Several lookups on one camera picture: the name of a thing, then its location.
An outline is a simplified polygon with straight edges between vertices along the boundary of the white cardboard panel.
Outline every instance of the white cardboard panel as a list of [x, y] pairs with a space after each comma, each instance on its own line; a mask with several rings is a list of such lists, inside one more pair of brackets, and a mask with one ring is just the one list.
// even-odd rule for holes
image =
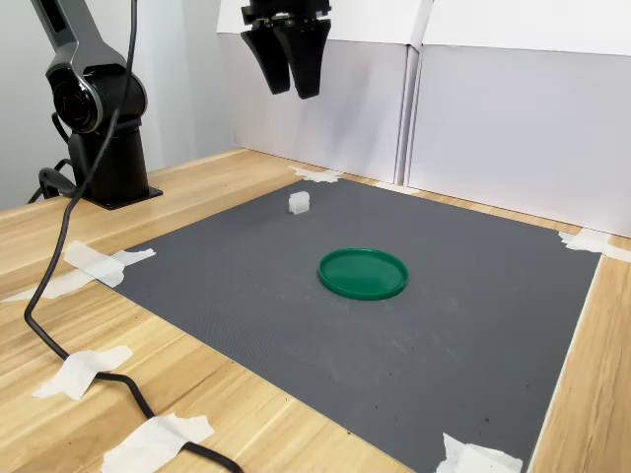
[[238, 34], [219, 41], [238, 146], [394, 182], [408, 46], [329, 40], [320, 95], [301, 101], [269, 93]]
[[408, 185], [631, 237], [631, 58], [425, 46]]
[[436, 0], [424, 44], [631, 55], [629, 0]]
[[394, 183], [402, 184], [405, 178], [405, 163], [407, 147], [409, 146], [410, 123], [412, 121], [412, 106], [416, 97], [416, 78], [420, 54], [412, 47], [407, 48], [405, 65], [405, 87], [403, 89], [403, 104], [399, 125], [398, 146], [396, 148], [396, 166], [394, 169]]
[[[433, 0], [332, 0], [329, 39], [411, 44], [420, 48]], [[217, 33], [247, 30], [241, 7], [247, 0], [222, 0]]]

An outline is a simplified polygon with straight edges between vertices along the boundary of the white wall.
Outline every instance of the white wall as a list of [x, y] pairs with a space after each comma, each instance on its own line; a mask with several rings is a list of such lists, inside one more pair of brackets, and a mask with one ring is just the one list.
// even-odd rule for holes
[[[123, 56], [129, 0], [88, 0], [104, 40]], [[149, 95], [143, 116], [147, 169], [160, 169], [232, 148], [224, 113], [214, 34], [219, 1], [139, 2], [134, 72]], [[2, 0], [0, 61], [0, 209], [25, 203], [37, 173], [67, 157], [50, 122], [52, 95], [44, 77], [54, 51], [28, 0]]]
[[226, 88], [222, 81], [221, 54], [215, 33], [219, 6], [219, 0], [182, 1], [195, 116], [193, 126], [200, 156], [235, 147], [230, 120], [226, 119]]

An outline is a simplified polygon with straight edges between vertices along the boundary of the black cable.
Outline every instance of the black cable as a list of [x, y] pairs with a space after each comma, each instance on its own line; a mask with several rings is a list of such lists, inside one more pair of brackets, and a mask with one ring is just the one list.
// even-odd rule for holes
[[[129, 83], [131, 81], [131, 70], [132, 70], [132, 66], [134, 62], [134, 53], [136, 49], [137, 28], [138, 28], [138, 0], [132, 0], [131, 1], [131, 34], [129, 38], [129, 50], [127, 53], [127, 67], [125, 69], [124, 89], [123, 89], [122, 97], [120, 99], [120, 103], [118, 104], [118, 108], [114, 111], [111, 117], [111, 122], [109, 124], [109, 127], [107, 128], [105, 139], [101, 145], [101, 148], [99, 149], [99, 152], [97, 153], [97, 157], [95, 158], [94, 164], [92, 165], [90, 172], [88, 172], [88, 175], [86, 176], [83, 184], [79, 186], [79, 188], [73, 195], [72, 199], [70, 199], [70, 202], [66, 206], [66, 210], [63, 213], [63, 218], [61, 221], [61, 229], [59, 231], [59, 238], [57, 239], [57, 245], [55, 246], [55, 249], [52, 253], [52, 258], [50, 258], [50, 262], [48, 263], [48, 267], [46, 268], [43, 278], [41, 278], [41, 281], [39, 282], [37, 289], [35, 289], [35, 294], [29, 301], [29, 304], [27, 305], [27, 308], [25, 309], [25, 312], [24, 312], [24, 320], [27, 323], [27, 325], [62, 360], [66, 360], [68, 358], [68, 353], [63, 348], [61, 348], [61, 346], [57, 344], [57, 342], [55, 342], [44, 331], [44, 329], [41, 328], [37, 324], [37, 322], [34, 321], [33, 310], [35, 309], [35, 306], [39, 302], [39, 299], [41, 298], [41, 295], [43, 294], [43, 291], [46, 288], [48, 282], [50, 281], [50, 278], [52, 277], [52, 273], [54, 272], [55, 267], [57, 266], [57, 263], [59, 262], [59, 258], [61, 257], [63, 244], [68, 234], [68, 226], [70, 223], [70, 213], [72, 212], [72, 209], [75, 208], [75, 206], [77, 205], [77, 202], [79, 202], [79, 200], [81, 199], [81, 196], [83, 195], [86, 188], [88, 187], [88, 184], [94, 177], [97, 167], [99, 166], [99, 163], [101, 162], [101, 159], [103, 158], [105, 154], [105, 150], [107, 149], [107, 146], [109, 146], [109, 143], [113, 137], [114, 129], [118, 122], [118, 117], [120, 115], [120, 109], [123, 107], [123, 104], [125, 103], [127, 99], [127, 93], [129, 91]], [[131, 391], [131, 394], [134, 396], [134, 399], [138, 403], [138, 406], [142, 410], [145, 417], [147, 419], [151, 419], [152, 417], [155, 416], [154, 412], [149, 407], [149, 404], [147, 403], [145, 398], [142, 396], [140, 389], [138, 389], [138, 386], [136, 385], [134, 380], [131, 379], [129, 376], [126, 376], [124, 374], [115, 374], [111, 372], [99, 372], [97, 373], [96, 379], [123, 382], [124, 384], [127, 385], [129, 390]], [[233, 473], [244, 473], [244, 470], [236, 462], [222, 455], [221, 453], [218, 453], [204, 446], [201, 446], [192, 442], [187, 442], [184, 445], [183, 449], [186, 449], [188, 451], [196, 453], [197, 455], [203, 456], [204, 458], [214, 461], [226, 467], [228, 470], [230, 470]]]
[[[55, 170], [62, 170], [64, 166], [68, 165], [70, 168], [72, 168], [72, 162], [66, 158], [64, 160], [61, 160], [59, 163], [57, 163], [55, 165]], [[27, 202], [27, 205], [29, 204], [33, 204], [38, 198], [39, 196], [42, 194], [42, 190], [41, 187], [35, 191], [35, 193], [31, 196], [31, 198], [29, 199], [29, 202]]]
[[55, 125], [55, 128], [57, 129], [57, 133], [59, 133], [59, 136], [61, 136], [61, 139], [65, 141], [66, 143], [68, 143], [68, 140], [70, 138], [68, 138], [68, 133], [66, 133], [66, 130], [64, 130], [63, 126], [61, 126], [61, 120], [59, 120], [59, 115], [57, 114], [56, 111], [53, 112], [52, 115], [50, 115], [50, 119], [52, 120], [53, 125]]

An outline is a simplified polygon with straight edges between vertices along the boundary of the power cord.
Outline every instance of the power cord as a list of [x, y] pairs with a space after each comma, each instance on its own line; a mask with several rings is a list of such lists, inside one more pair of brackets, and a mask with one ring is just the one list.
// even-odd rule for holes
[[[37, 286], [37, 289], [35, 290], [35, 294], [29, 301], [29, 304], [27, 305], [27, 308], [25, 309], [25, 312], [24, 312], [25, 322], [37, 334], [37, 336], [41, 338], [41, 340], [43, 340], [43, 342], [53, 352], [55, 352], [62, 360], [66, 360], [68, 358], [68, 353], [63, 348], [61, 348], [61, 346], [57, 344], [57, 342], [55, 342], [44, 331], [44, 329], [41, 328], [37, 324], [37, 322], [35, 322], [35, 320], [33, 319], [33, 310], [35, 309], [35, 306], [39, 302], [39, 299], [41, 298], [41, 295], [43, 294], [44, 289], [50, 282], [52, 273], [54, 272], [57, 266], [57, 263], [59, 262], [59, 258], [61, 257], [63, 244], [68, 234], [68, 225], [70, 223], [70, 213], [72, 212], [72, 209], [75, 208], [75, 206], [77, 205], [77, 202], [79, 202], [79, 200], [81, 199], [81, 196], [86, 191], [88, 184], [94, 177], [95, 171], [97, 170], [97, 167], [99, 166], [99, 163], [101, 162], [101, 159], [103, 158], [105, 154], [105, 150], [107, 149], [107, 146], [109, 146], [109, 143], [114, 134], [114, 129], [118, 122], [118, 117], [120, 115], [119, 111], [127, 99], [127, 93], [129, 91], [129, 82], [131, 80], [131, 70], [132, 70], [134, 54], [136, 50], [137, 29], [138, 29], [138, 0], [132, 0], [131, 1], [131, 34], [129, 38], [129, 51], [127, 53], [127, 67], [125, 69], [124, 89], [123, 89], [122, 97], [120, 99], [118, 108], [114, 111], [111, 117], [111, 122], [109, 124], [109, 127], [107, 128], [105, 139], [103, 141], [103, 144], [101, 145], [101, 148], [99, 149], [99, 152], [97, 153], [97, 157], [95, 158], [95, 162], [92, 165], [90, 172], [86, 176], [83, 184], [81, 184], [79, 188], [77, 188], [76, 193], [73, 195], [73, 197], [70, 199], [70, 202], [66, 206], [66, 209], [63, 213], [63, 219], [61, 221], [61, 230], [59, 231], [59, 238], [57, 239], [57, 245], [55, 246], [55, 249], [52, 253], [52, 258], [50, 258], [50, 262], [48, 263], [48, 267], [46, 268], [43, 278], [41, 278], [41, 281], [39, 282], [39, 285]], [[145, 417], [147, 419], [151, 419], [152, 417], [155, 416], [154, 412], [149, 407], [149, 404], [147, 404], [147, 401], [142, 396], [140, 389], [138, 389], [138, 386], [136, 385], [134, 380], [131, 379], [129, 376], [126, 376], [124, 374], [115, 374], [111, 372], [99, 372], [97, 373], [96, 379], [123, 382], [124, 384], [127, 385], [127, 387], [129, 387], [131, 394], [134, 396], [134, 399], [138, 403], [138, 406], [142, 410]], [[196, 443], [189, 441], [184, 444], [182, 449], [191, 451], [199, 456], [202, 456], [211, 461], [214, 461], [224, 466], [225, 468], [227, 468], [233, 473], [244, 473], [244, 470], [236, 462], [222, 455], [221, 453], [218, 453], [214, 450], [206, 448], [205, 446], [198, 445]]]

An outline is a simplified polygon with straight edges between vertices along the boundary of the green lid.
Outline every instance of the green lid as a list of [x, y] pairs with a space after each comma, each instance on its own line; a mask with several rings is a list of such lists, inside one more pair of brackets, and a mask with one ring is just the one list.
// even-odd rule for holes
[[369, 248], [333, 251], [319, 263], [317, 273], [332, 292], [360, 301], [391, 298], [407, 284], [407, 268], [401, 261]]

